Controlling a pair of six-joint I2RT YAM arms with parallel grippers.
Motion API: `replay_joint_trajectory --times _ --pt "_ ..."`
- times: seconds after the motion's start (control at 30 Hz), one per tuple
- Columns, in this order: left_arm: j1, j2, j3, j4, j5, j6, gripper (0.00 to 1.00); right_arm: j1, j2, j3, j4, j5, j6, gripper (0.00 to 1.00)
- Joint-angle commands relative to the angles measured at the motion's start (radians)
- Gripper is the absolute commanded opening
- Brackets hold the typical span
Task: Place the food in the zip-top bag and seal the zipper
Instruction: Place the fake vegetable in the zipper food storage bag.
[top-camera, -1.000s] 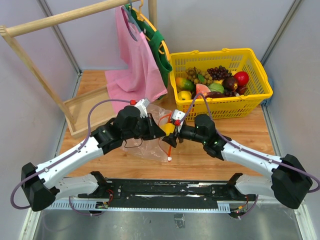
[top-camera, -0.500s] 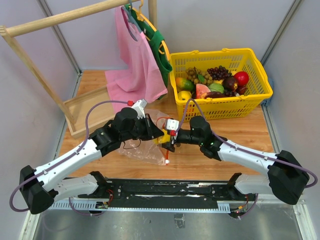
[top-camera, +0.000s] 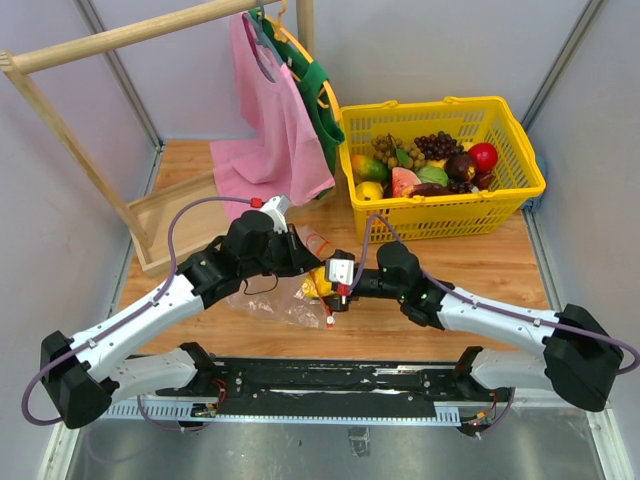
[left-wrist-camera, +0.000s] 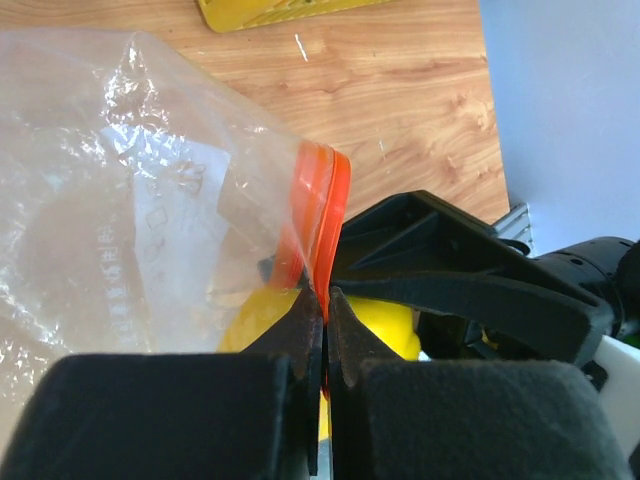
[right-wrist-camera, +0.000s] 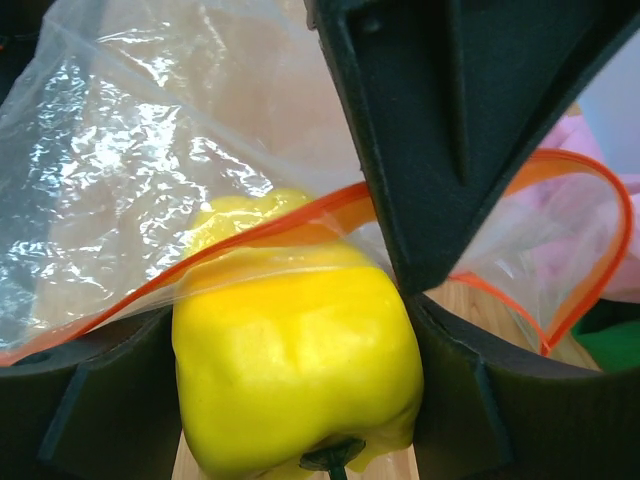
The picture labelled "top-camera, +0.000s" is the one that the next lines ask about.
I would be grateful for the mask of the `yellow lemon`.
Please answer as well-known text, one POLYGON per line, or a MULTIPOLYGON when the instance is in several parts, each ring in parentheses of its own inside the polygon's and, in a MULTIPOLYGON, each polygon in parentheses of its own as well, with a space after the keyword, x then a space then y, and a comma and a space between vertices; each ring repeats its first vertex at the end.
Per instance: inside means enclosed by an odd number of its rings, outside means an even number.
POLYGON ((355 187, 355 196, 359 201, 376 201, 384 198, 384 188, 378 182, 364 181, 355 187))
POLYGON ((324 298, 334 294, 332 284, 325 278, 326 269, 321 266, 310 271, 301 284, 301 291, 307 298, 324 298))

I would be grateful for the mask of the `clear zip top bag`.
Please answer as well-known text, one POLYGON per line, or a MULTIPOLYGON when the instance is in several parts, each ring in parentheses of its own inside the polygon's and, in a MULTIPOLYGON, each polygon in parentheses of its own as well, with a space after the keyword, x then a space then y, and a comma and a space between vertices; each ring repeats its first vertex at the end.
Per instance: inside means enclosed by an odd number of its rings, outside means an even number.
MULTIPOLYGON (((334 253, 335 248, 324 236, 320 236, 317 254, 322 260, 321 266, 324 266, 323 261, 334 253)), ((336 323, 335 315, 322 298, 307 298, 301 291, 307 274, 287 278, 271 275, 253 277, 242 284, 238 293, 227 297, 226 304, 258 318, 310 328, 332 328, 336 323)))

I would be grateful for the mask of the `dark red mangosteen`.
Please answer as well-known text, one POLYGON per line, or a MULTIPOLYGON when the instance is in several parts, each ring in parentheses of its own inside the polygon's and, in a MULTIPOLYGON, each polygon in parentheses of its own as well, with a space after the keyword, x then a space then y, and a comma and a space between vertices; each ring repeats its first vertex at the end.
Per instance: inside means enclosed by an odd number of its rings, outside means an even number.
POLYGON ((451 179, 469 183, 476 174, 476 164, 468 154, 459 154, 447 160, 444 168, 451 179))

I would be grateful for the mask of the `red apple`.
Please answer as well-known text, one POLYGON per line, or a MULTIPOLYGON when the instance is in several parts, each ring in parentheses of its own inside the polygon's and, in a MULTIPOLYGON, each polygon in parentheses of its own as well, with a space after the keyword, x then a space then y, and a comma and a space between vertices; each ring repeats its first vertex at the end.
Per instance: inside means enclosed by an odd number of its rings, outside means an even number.
POLYGON ((476 164, 477 173, 486 173, 491 171, 498 162, 498 151, 487 142, 477 143, 468 150, 468 155, 476 164))

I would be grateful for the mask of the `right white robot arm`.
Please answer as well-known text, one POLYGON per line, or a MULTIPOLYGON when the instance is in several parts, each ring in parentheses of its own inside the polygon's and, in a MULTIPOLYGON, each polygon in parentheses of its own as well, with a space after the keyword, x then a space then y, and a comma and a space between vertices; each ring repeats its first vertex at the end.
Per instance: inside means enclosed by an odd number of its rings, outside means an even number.
POLYGON ((465 350, 452 377, 463 399, 524 388, 552 391, 585 411, 606 406, 623 353, 585 308, 526 309, 478 297, 428 276, 398 241, 380 247, 376 259, 374 269, 341 250, 326 260, 325 278, 340 297, 340 310, 347 310, 354 297, 392 299, 420 327, 468 332, 513 346, 511 352, 465 350))

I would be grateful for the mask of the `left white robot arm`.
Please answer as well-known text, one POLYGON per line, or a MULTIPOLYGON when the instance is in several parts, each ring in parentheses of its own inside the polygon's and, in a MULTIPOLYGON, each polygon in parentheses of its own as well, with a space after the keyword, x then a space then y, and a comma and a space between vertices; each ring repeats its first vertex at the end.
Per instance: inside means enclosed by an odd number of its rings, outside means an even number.
POLYGON ((278 212, 246 211, 226 234, 183 263, 172 263, 165 282, 134 304, 85 331, 55 331, 41 343, 41 383, 70 429, 98 419, 112 403, 144 393, 185 388, 207 393, 213 364, 198 344, 165 355, 135 357, 139 347, 189 317, 235 294, 258 275, 296 277, 321 261, 278 212))

